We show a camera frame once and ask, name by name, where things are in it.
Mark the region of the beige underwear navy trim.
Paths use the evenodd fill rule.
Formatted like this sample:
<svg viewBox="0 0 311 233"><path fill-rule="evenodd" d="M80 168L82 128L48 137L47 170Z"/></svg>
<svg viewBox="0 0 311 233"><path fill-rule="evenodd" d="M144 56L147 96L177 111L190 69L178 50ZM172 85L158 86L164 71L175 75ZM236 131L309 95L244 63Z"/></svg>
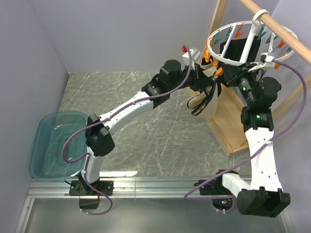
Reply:
<svg viewBox="0 0 311 233"><path fill-rule="evenodd" d="M192 110L193 116L211 118L217 111L218 97L222 88L219 76L216 75L216 67L212 64L201 66L203 74L213 81L213 85L207 86L200 91L199 95L192 97L187 102L187 107Z"/></svg>

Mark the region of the white round clip hanger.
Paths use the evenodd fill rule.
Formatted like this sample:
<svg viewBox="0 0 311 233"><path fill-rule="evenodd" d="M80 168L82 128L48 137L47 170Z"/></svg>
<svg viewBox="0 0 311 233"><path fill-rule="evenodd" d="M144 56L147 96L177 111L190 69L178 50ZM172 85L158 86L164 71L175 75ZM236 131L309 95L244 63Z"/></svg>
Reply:
<svg viewBox="0 0 311 233"><path fill-rule="evenodd" d="M257 36L257 40L261 40L261 38L266 33L266 31L264 30L266 25L261 20L259 20L259 17L264 14L268 15L269 12L265 9L261 9L254 14L252 20L227 24L215 30L206 41L206 50L209 51L210 57L213 57L214 59L224 64L229 64L233 66L240 66L244 63L247 63L247 57L252 46L254 37ZM219 34L221 34L225 30L227 30L227 34L225 40L223 41L224 44L222 47L219 48L219 52L216 53L213 51L213 46L215 46L217 43L220 43L222 37L220 37ZM246 38L247 40L240 60L234 61L224 58L224 54L228 48L230 41L244 38ZM266 44L269 45L267 52L271 53L273 56L273 44L277 38L279 38L279 36L276 34L276 31L271 30L271 34L266 40Z"/></svg>

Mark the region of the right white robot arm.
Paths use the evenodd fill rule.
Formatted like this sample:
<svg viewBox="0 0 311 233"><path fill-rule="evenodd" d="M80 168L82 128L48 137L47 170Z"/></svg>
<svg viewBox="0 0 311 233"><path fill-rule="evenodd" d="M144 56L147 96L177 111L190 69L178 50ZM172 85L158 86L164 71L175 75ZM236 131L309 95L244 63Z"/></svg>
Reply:
<svg viewBox="0 0 311 233"><path fill-rule="evenodd" d="M242 215L276 217L291 202L290 194L283 192L276 171L273 143L274 124L271 106L277 99L281 84L272 77L261 76L253 70L255 64L240 66L222 64L222 83L237 87L246 106L242 108L241 123L251 160L251 183L246 183L235 171L230 171L203 185L202 195L234 195Z"/></svg>

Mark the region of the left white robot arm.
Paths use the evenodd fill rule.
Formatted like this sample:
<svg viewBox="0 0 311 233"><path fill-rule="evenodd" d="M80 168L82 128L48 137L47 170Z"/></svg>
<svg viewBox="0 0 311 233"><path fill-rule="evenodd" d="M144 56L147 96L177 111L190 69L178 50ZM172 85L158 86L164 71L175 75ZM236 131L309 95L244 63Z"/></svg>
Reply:
<svg viewBox="0 0 311 233"><path fill-rule="evenodd" d="M109 113L97 116L92 114L87 119L83 129L86 137L87 152L82 171L78 175L77 183L72 186L80 196L102 195L104 189L112 186L100 181L100 168L104 156L115 147L113 135L125 124L137 116L155 109L170 98L176 90L190 88L199 94L192 97L187 107L197 116L201 113L209 117L217 109L219 87L217 68L212 63L202 66L192 63L184 68L177 60L168 60L151 80L142 87L130 100Z"/></svg>

